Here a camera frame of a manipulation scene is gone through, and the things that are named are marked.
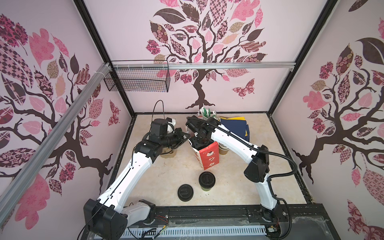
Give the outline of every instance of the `pink wall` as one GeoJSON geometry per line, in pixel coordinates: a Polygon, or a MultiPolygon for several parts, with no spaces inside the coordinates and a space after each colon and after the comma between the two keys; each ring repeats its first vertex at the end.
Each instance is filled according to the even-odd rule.
{"type": "MultiPolygon", "coordinates": [[[[168,60],[177,56],[175,62],[185,63],[183,58],[186,58],[187,62],[193,63],[200,53],[203,57],[196,60],[197,62],[209,62],[208,56],[211,53],[213,54],[212,62],[215,62],[216,56],[218,56],[216,62],[220,62],[221,59],[224,60],[227,51],[227,57],[232,57],[232,62],[238,61],[242,56],[257,53],[260,54],[257,58],[262,61],[294,61],[325,2],[325,0],[278,2],[144,0],[114,1],[111,7],[109,2],[98,0],[86,1],[86,4],[112,60],[154,59],[155,56],[164,55],[168,60]],[[173,19],[163,13],[161,11],[163,9],[171,9],[183,18],[173,19]],[[185,26],[198,27],[198,22],[204,22],[207,14],[213,23],[212,31],[199,29],[193,33],[183,32],[186,30],[183,28],[185,26]],[[164,32],[167,34],[166,39],[169,45],[163,46],[164,43],[154,37],[150,21],[161,26],[163,32],[159,32],[161,35],[164,32]],[[227,30],[222,31],[225,34],[219,40],[216,38],[214,43],[214,36],[220,32],[220,29],[224,29],[223,22],[227,23],[227,30]],[[249,32],[241,39],[250,41],[239,44],[244,26],[250,23],[249,32]],[[248,38],[255,30],[261,31],[259,37],[248,38]],[[179,36],[188,34],[189,38],[177,39],[175,34],[179,36]],[[187,45],[188,41],[192,46],[192,53],[187,45]],[[252,47],[240,46],[246,43],[251,43],[252,47]],[[214,48],[203,50],[202,45],[208,49],[212,44],[217,47],[216,51],[214,48]],[[183,50],[177,52],[176,45],[184,48],[186,53],[184,54],[183,50]],[[239,58],[234,57],[237,50],[240,53],[239,58]]],[[[157,27],[154,25],[156,34],[158,34],[157,27]]],[[[266,111],[286,76],[287,69],[248,69],[248,71],[240,74],[231,74],[226,70],[199,71],[199,77],[196,79],[193,79],[194,70],[187,73],[180,72],[180,79],[175,78],[178,73],[173,71],[168,93],[130,91],[127,94],[136,112],[152,111],[153,105],[159,99],[164,101],[166,111],[197,111],[201,106],[210,104],[214,104],[209,106],[211,109],[218,111],[266,111]],[[215,79],[207,78],[208,73],[213,73],[216,76],[215,79]],[[186,74],[185,81],[182,81],[181,75],[184,74],[186,74]]]]}
{"type": "MultiPolygon", "coordinates": [[[[0,14],[2,193],[102,60],[70,0],[7,2],[0,14]]],[[[83,205],[106,187],[129,121],[119,94],[102,82],[2,226],[0,238],[76,238],[85,223],[83,205]]]]}
{"type": "Polygon", "coordinates": [[[341,239],[383,239],[384,5],[354,2],[337,6],[273,116],[341,239]]]}

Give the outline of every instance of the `cable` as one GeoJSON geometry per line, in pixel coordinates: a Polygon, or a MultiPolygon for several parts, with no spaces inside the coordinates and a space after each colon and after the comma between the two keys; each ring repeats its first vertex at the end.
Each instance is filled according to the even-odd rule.
{"type": "Polygon", "coordinates": [[[252,149],[252,150],[255,150],[255,151],[257,151],[257,152],[261,152],[261,153],[264,153],[264,154],[268,154],[268,155],[273,155],[273,156],[277,156],[277,157],[284,158],[284,159],[286,159],[286,160],[291,164],[291,166],[293,166],[293,169],[292,169],[291,172],[281,173],[281,174],[273,174],[273,175],[270,175],[270,176],[266,179],[266,181],[267,181],[267,183],[268,183],[269,190],[271,191],[272,197],[273,197],[274,199],[278,200],[279,202],[280,202],[280,201],[283,201],[283,202],[284,202],[284,204],[285,204],[285,206],[286,206],[286,208],[287,208],[287,212],[288,212],[288,222],[289,222],[288,230],[287,230],[287,232],[286,232],[283,236],[281,236],[281,237],[279,237],[279,238],[270,238],[270,239],[272,239],[272,240],[280,240],[280,239],[283,239],[283,238],[285,238],[286,236],[288,236],[288,234],[290,233],[291,228],[292,228],[292,217],[291,217],[291,214],[290,214],[290,211],[289,211],[289,208],[288,208],[288,204],[287,204],[287,202],[285,201],[285,199],[284,199],[284,198],[281,198],[281,197],[277,197],[277,196],[275,195],[275,193],[273,192],[272,185],[271,185],[271,179],[274,178],[274,177],[287,177],[287,176],[290,176],[290,175],[295,174],[295,173],[297,172],[297,165],[296,165],[295,161],[292,160],[291,158],[285,156],[285,155],[280,154],[280,153],[270,152],[270,151],[265,151],[265,150],[262,150],[262,149],[256,149],[256,148],[254,148],[252,145],[250,145],[250,144],[248,144],[246,141],[244,141],[242,138],[240,138],[240,137],[234,135],[233,133],[231,133],[231,132],[229,132],[229,131],[227,131],[227,130],[224,130],[224,129],[222,129],[222,128],[220,128],[220,127],[218,127],[218,126],[216,126],[216,125],[214,125],[214,124],[212,124],[212,123],[210,123],[210,122],[208,122],[208,121],[206,121],[206,120],[203,120],[203,119],[200,119],[200,118],[192,118],[192,117],[187,117],[187,119],[199,120],[199,121],[201,121],[201,122],[204,122],[204,123],[206,123],[206,124],[208,124],[208,125],[210,125],[210,126],[213,126],[214,128],[219,129],[220,131],[226,133],[227,135],[233,137],[234,139],[238,140],[239,142],[241,142],[242,144],[246,145],[248,148],[250,148],[250,149],[252,149]]]}

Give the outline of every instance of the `aluminum rail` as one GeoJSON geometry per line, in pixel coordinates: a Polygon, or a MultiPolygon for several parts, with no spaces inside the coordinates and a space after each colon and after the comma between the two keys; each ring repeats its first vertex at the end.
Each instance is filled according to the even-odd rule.
{"type": "MultiPolygon", "coordinates": [[[[188,69],[230,69],[230,68],[294,68],[295,62],[259,62],[259,63],[169,63],[169,70],[188,70],[188,69]]],[[[167,64],[113,64],[119,68],[167,68],[167,64]]]]}
{"type": "Polygon", "coordinates": [[[39,173],[41,167],[51,155],[52,151],[63,138],[65,132],[75,120],[80,110],[91,97],[97,85],[104,79],[104,76],[107,75],[109,71],[110,68],[108,63],[103,63],[103,65],[99,67],[80,95],[74,100],[68,111],[64,113],[63,117],[52,129],[51,133],[36,149],[31,159],[23,166],[20,173],[4,191],[3,195],[0,197],[0,225],[5,222],[24,192],[34,181],[36,175],[39,173]]]}

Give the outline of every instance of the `black cup lid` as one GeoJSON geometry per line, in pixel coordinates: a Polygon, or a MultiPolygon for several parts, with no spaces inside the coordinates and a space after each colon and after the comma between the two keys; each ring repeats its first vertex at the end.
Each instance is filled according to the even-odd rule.
{"type": "Polygon", "coordinates": [[[183,184],[177,190],[177,195],[183,202],[188,202],[193,197],[193,188],[188,184],[183,184]]]}
{"type": "Polygon", "coordinates": [[[211,188],[215,185],[215,175],[211,172],[203,172],[200,174],[199,183],[203,188],[211,188]]]}

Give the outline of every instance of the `ventilation grille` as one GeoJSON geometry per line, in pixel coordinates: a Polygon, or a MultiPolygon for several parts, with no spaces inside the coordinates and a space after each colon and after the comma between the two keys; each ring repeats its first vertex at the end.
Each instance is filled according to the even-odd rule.
{"type": "MultiPolygon", "coordinates": [[[[141,237],[141,234],[151,228],[130,228],[133,235],[141,237]]],[[[145,238],[152,238],[162,228],[158,227],[156,232],[150,232],[145,238]]],[[[255,226],[221,226],[221,227],[168,227],[158,237],[209,237],[209,236],[254,236],[266,235],[263,225],[255,226]]],[[[121,238],[134,238],[128,229],[125,230],[121,238]]]]}

